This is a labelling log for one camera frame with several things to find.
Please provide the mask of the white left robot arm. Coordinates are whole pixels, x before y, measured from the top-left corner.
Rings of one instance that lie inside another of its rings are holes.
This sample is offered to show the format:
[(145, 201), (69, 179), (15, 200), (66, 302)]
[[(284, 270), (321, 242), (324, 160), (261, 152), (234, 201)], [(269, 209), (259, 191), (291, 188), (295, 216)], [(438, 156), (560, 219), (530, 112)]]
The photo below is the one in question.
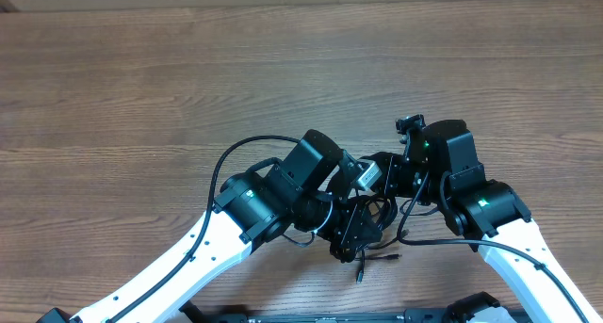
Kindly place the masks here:
[(366, 192), (382, 172), (309, 130), (285, 159), (266, 158), (210, 182), (207, 209), (188, 234), (118, 290), (74, 315), (53, 308), (43, 322), (166, 322), (222, 272), (289, 227), (320, 236), (343, 262), (380, 240)]

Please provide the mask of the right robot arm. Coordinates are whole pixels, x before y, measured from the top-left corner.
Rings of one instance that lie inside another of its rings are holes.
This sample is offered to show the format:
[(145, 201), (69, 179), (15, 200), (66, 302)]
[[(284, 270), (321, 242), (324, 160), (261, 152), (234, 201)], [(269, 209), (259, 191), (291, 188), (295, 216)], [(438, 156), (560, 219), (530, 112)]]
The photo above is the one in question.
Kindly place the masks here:
[(403, 245), (466, 245), (509, 286), (533, 322), (599, 322), (602, 317), (549, 249), (531, 211), (507, 184), (489, 180), (462, 120), (427, 124), (422, 115), (396, 121), (404, 151), (377, 153), (387, 196), (433, 203), (452, 238)]

